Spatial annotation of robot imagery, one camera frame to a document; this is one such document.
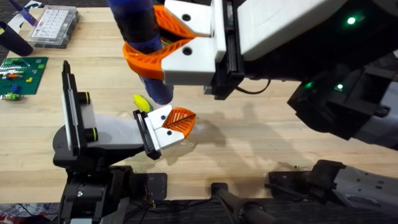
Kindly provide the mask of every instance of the plastic storage box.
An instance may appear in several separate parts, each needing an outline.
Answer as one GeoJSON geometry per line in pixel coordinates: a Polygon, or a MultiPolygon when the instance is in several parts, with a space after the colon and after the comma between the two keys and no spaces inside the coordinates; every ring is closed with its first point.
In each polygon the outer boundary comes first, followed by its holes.
{"type": "Polygon", "coordinates": [[[38,22],[29,32],[27,41],[35,47],[65,49],[79,21],[73,6],[44,6],[38,22]]]}

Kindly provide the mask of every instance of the bolt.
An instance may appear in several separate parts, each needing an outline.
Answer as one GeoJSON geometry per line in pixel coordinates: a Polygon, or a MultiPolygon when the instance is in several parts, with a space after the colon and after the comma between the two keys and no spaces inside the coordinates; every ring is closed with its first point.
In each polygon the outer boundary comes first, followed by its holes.
{"type": "Polygon", "coordinates": [[[192,49],[190,47],[184,47],[182,49],[182,53],[185,55],[191,55],[192,54],[192,49]]]}
{"type": "Polygon", "coordinates": [[[191,20],[191,16],[188,15],[188,14],[184,14],[184,15],[182,15],[182,20],[184,20],[184,21],[190,21],[190,20],[191,20]]]}

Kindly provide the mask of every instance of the green lego baseplate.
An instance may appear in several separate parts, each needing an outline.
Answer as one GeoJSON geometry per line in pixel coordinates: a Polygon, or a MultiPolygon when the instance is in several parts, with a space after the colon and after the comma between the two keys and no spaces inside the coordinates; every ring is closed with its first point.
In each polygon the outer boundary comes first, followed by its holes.
{"type": "Polygon", "coordinates": [[[19,85],[20,95],[36,94],[48,60],[48,57],[5,58],[0,66],[0,95],[10,93],[13,85],[19,85]],[[3,79],[5,75],[2,73],[8,71],[23,77],[3,79]]]}

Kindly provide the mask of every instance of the black cable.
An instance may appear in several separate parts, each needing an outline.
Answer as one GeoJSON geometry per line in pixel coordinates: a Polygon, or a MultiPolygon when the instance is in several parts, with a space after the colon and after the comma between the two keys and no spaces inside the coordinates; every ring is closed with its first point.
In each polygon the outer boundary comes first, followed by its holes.
{"type": "Polygon", "coordinates": [[[30,213],[30,211],[28,211],[28,209],[23,206],[21,203],[17,203],[17,205],[21,206],[30,216],[32,217],[39,217],[39,216],[44,216],[44,215],[58,215],[58,213],[48,213],[48,214],[43,214],[43,215],[33,215],[32,213],[30,213]]]}
{"type": "Polygon", "coordinates": [[[245,94],[257,95],[257,94],[260,94],[260,93],[262,93],[263,91],[265,91],[265,90],[269,87],[269,84],[271,84],[271,80],[268,80],[268,83],[267,83],[267,85],[266,85],[265,88],[263,88],[263,89],[260,90],[260,91],[255,91],[255,92],[251,92],[251,91],[244,90],[244,89],[242,89],[242,88],[239,87],[239,86],[237,86],[237,87],[235,88],[235,90],[238,90],[238,91],[240,91],[240,92],[242,92],[242,93],[245,93],[245,94]]]}
{"type": "Polygon", "coordinates": [[[141,217],[141,221],[139,222],[139,224],[141,224],[142,223],[142,221],[144,220],[144,218],[145,218],[145,215],[147,214],[147,212],[148,212],[148,209],[149,208],[147,208],[147,210],[145,210],[145,212],[144,212],[144,214],[142,215],[142,217],[141,217]]]}
{"type": "Polygon", "coordinates": [[[235,222],[235,219],[234,219],[234,217],[232,216],[231,211],[230,211],[229,208],[226,206],[226,204],[225,204],[225,202],[223,201],[223,199],[221,199],[220,197],[218,197],[218,200],[220,201],[220,204],[223,206],[223,208],[224,208],[224,210],[225,210],[225,212],[226,212],[226,214],[227,214],[227,216],[228,216],[229,221],[231,222],[231,224],[235,224],[235,223],[236,223],[236,222],[235,222]]]}
{"type": "Polygon", "coordinates": [[[129,220],[131,217],[133,217],[135,214],[137,214],[141,210],[142,210],[141,207],[137,207],[136,209],[134,209],[134,211],[130,212],[130,214],[128,214],[124,217],[123,223],[126,222],[127,220],[129,220]]]}
{"type": "MultiPolygon", "coordinates": [[[[191,205],[186,205],[186,206],[184,206],[183,208],[178,209],[178,210],[172,210],[172,209],[169,209],[169,210],[166,210],[166,211],[151,211],[151,210],[148,210],[148,212],[152,212],[152,213],[181,212],[182,210],[185,210],[185,209],[188,209],[188,208],[197,206],[197,205],[201,205],[201,204],[207,203],[207,202],[209,202],[209,201],[210,201],[210,199],[204,200],[204,201],[202,201],[202,202],[194,203],[194,204],[191,204],[191,205]]],[[[144,209],[142,206],[140,206],[140,205],[138,205],[138,204],[136,204],[136,203],[134,203],[134,202],[131,202],[131,203],[133,203],[133,204],[134,204],[135,206],[137,206],[137,207],[140,207],[141,209],[144,209]]]]}

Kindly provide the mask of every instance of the wooden tabletop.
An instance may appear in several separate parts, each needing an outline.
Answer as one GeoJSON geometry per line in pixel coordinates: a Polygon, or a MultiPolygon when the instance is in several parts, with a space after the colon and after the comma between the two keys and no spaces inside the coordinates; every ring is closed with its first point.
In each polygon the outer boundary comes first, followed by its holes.
{"type": "MultiPolygon", "coordinates": [[[[37,17],[40,10],[31,12],[37,17]]],[[[81,20],[67,49],[37,48],[31,55],[49,57],[37,94],[20,102],[0,102],[0,203],[60,201],[67,175],[52,163],[52,140],[63,125],[64,60],[78,89],[90,92],[96,113],[131,117],[137,109],[133,94],[147,97],[123,57],[123,40],[111,11],[79,12],[81,20]]],[[[29,30],[24,24],[21,35],[26,37],[29,30]]],[[[245,80],[241,86],[254,91],[266,83],[245,80]]],[[[272,81],[260,95],[234,92],[225,101],[203,95],[201,86],[176,86],[171,104],[198,115],[189,142],[165,150],[158,161],[141,153],[119,164],[138,172],[166,172],[168,199],[207,198],[212,182],[227,182],[241,197],[270,197],[263,187],[266,173],[294,166],[311,169],[319,159],[398,177],[397,151],[306,127],[286,104],[297,85],[272,81]]]]}

